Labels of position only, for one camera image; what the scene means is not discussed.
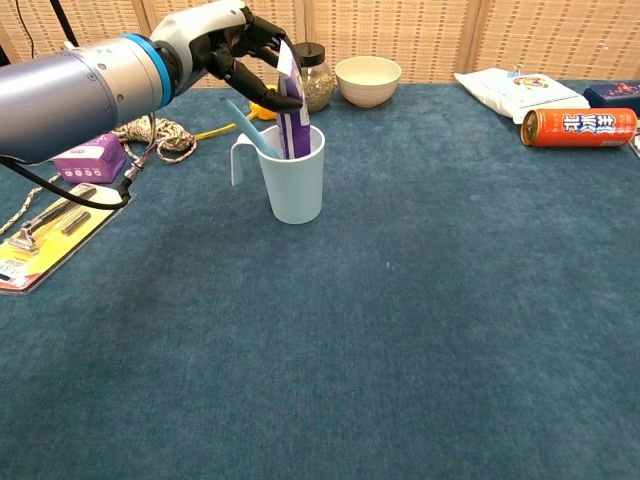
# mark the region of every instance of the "razor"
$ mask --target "razor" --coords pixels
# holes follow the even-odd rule
[[[87,185],[76,195],[86,200],[91,198],[95,193],[96,187]],[[34,219],[24,222],[20,227],[19,234],[15,238],[9,238],[7,242],[9,245],[24,250],[25,252],[36,253],[38,251],[38,245],[34,238],[35,232],[57,218],[60,218],[65,213],[78,208],[78,206],[77,203],[71,200],[64,200],[59,205],[42,212]]]

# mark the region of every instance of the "jar lid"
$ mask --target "jar lid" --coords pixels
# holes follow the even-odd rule
[[[324,63],[324,47],[319,43],[296,43],[293,48],[300,56],[302,67],[315,67]]]

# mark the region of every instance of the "cup handle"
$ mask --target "cup handle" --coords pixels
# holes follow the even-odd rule
[[[246,153],[247,146],[253,147],[255,152],[255,145],[249,137],[244,133],[238,136],[238,140],[231,147],[231,185],[234,187],[239,185],[243,179],[243,167],[244,167],[244,153]]]

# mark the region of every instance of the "glass jar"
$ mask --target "glass jar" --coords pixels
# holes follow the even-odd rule
[[[324,47],[318,43],[303,42],[294,45],[300,57],[302,85],[309,113],[322,110],[333,95],[333,75],[325,61]]]

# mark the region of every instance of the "white plastic cup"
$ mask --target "white plastic cup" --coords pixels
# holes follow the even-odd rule
[[[278,126],[260,135],[282,155]],[[299,225],[315,219],[322,209],[324,184],[324,134],[311,126],[311,153],[295,159],[273,158],[258,150],[243,133],[231,147],[231,184],[242,182],[244,155],[253,147],[260,160],[262,176],[267,187],[273,215],[281,222]]]

